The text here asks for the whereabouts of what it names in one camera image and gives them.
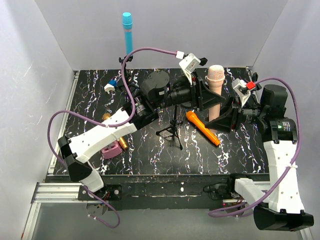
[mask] microphone head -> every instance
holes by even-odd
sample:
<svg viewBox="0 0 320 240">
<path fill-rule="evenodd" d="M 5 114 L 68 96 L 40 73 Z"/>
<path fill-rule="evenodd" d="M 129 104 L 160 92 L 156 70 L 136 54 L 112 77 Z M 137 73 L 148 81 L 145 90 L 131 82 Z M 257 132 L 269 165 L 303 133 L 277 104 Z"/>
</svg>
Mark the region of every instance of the microphone head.
<svg viewBox="0 0 320 240">
<path fill-rule="evenodd" d="M 212 65 L 209 67 L 207 79 L 222 80 L 225 79 L 225 69 L 221 65 Z"/>
<path fill-rule="evenodd" d="M 125 30 L 132 29 L 132 16 L 130 12 L 124 12 L 122 14 L 122 25 Z"/>
</svg>

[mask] black marble table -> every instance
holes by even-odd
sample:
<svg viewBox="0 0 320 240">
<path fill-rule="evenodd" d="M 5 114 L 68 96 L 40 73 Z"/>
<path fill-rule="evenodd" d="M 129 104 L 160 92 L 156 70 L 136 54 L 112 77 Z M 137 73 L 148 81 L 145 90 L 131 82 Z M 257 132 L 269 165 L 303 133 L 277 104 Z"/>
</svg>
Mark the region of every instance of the black marble table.
<svg viewBox="0 0 320 240">
<path fill-rule="evenodd" d="M 135 85 L 139 85 L 156 69 L 130 70 Z M 159 69 L 170 76 L 171 84 L 182 75 L 179 68 Z M 207 68 L 199 68 L 198 75 L 205 79 Z M 222 95 L 234 95 L 232 81 L 236 78 L 249 81 L 245 68 L 225 68 Z M 120 79 L 119 70 L 80 71 L 70 110 L 102 122 L 104 113 L 111 115 L 125 102 L 124 90 L 116 89 L 110 94 L 104 86 L 111 80 Z M 176 139 L 156 135 L 169 125 L 174 107 L 159 110 L 159 119 L 150 125 L 124 137 L 129 148 L 112 159 L 104 160 L 100 152 L 91 158 L 92 165 L 102 175 L 213 175 L 229 173 L 268 173 L 268 162 L 257 126 L 242 124 L 238 132 L 218 132 L 220 146 L 214 146 L 192 123 L 186 119 L 184 108 L 178 109 L 178 120 L 183 125 L 178 130 L 183 150 Z M 208 111 L 196 112 L 203 121 L 208 121 Z M 73 137 L 94 127 L 93 124 L 69 115 L 65 134 Z M 54 175 L 67 175 L 68 171 L 56 163 Z"/>
</svg>

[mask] pink microphone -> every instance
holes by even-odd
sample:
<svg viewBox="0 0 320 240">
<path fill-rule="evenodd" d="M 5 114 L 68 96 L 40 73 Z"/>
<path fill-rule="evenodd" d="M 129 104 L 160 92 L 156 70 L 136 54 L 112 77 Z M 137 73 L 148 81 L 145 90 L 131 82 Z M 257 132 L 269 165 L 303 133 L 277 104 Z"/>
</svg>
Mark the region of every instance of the pink microphone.
<svg viewBox="0 0 320 240">
<path fill-rule="evenodd" d="M 221 95 L 222 85 L 225 80 L 225 69 L 221 65 L 212 65 L 209 67 L 206 79 L 208 81 L 210 91 Z M 220 116 L 220 104 L 217 104 L 209 109 L 209 122 Z"/>
</svg>

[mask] gray floor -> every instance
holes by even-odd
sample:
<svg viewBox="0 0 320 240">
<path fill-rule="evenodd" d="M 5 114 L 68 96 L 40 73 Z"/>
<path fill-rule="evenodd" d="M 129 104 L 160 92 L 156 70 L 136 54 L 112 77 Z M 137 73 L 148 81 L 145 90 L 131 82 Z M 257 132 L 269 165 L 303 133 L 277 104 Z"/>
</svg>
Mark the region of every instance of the gray floor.
<svg viewBox="0 0 320 240">
<path fill-rule="evenodd" d="M 124 210 L 109 229 L 88 218 L 83 203 L 43 203 L 33 240 L 297 240 L 295 232 L 260 231 L 252 216 L 210 218 L 206 209 Z M 113 212 L 102 217 L 116 222 Z"/>
</svg>

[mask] orange microphone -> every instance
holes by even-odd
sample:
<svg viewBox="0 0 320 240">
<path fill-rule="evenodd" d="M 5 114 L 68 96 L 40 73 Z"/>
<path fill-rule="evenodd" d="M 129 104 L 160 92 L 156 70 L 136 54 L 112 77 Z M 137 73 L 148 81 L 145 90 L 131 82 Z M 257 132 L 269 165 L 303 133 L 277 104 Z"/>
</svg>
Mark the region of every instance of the orange microphone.
<svg viewBox="0 0 320 240">
<path fill-rule="evenodd" d="M 186 118 L 200 129 L 201 132 L 216 146 L 220 144 L 219 139 L 208 128 L 205 127 L 203 122 L 197 117 L 193 111 L 186 113 Z"/>
</svg>

